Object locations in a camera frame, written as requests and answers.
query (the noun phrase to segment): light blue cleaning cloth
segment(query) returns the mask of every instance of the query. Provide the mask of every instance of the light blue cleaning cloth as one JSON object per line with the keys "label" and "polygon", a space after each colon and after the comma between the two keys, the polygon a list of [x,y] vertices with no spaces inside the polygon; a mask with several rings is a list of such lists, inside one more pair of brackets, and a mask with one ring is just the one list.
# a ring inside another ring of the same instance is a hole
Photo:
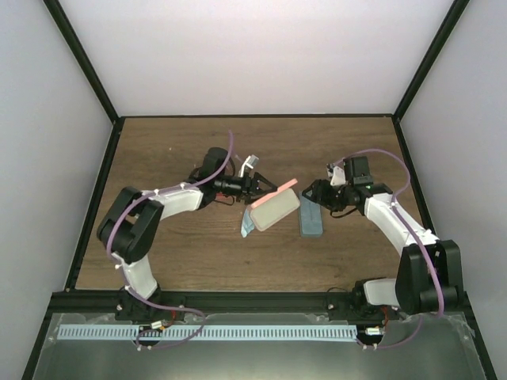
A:
{"label": "light blue cleaning cloth", "polygon": [[248,210],[245,210],[245,213],[243,214],[243,220],[241,222],[241,236],[246,238],[246,235],[248,235],[253,230],[255,230],[254,221],[250,217]]}

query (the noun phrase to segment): wooden tabletop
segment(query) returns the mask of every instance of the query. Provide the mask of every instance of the wooden tabletop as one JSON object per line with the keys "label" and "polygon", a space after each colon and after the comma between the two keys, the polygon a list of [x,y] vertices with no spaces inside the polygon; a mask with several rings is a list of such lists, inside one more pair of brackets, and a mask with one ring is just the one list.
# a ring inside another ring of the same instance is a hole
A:
{"label": "wooden tabletop", "polygon": [[[95,238],[97,226],[119,191],[147,190],[184,181],[211,146],[256,154],[256,167],[275,184],[296,178],[300,191],[326,177],[326,164],[371,147],[401,157],[389,118],[146,118],[127,119],[93,234],[78,277],[80,289],[117,289],[120,276]],[[369,156],[375,182],[393,190],[406,181],[401,166],[382,154]],[[409,188],[400,203],[420,220]],[[350,288],[358,279],[396,276],[399,257],[382,232],[354,213],[332,219],[322,210],[324,234],[299,236],[298,212],[265,232],[240,235],[243,204],[212,203],[161,221],[149,253],[155,278],[166,290],[325,291]]]}

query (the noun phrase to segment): white panel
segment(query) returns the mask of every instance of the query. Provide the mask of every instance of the white panel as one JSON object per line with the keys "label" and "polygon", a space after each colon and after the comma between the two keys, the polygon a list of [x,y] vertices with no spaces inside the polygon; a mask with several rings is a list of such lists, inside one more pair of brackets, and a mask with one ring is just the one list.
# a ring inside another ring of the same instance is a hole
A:
{"label": "white panel", "polygon": [[393,112],[451,0],[62,0],[121,115]]}
{"label": "white panel", "polygon": [[63,288],[111,130],[42,1],[0,12],[0,378]]}
{"label": "white panel", "polygon": [[466,289],[507,378],[507,2],[470,2],[403,119],[429,210],[461,247]]}

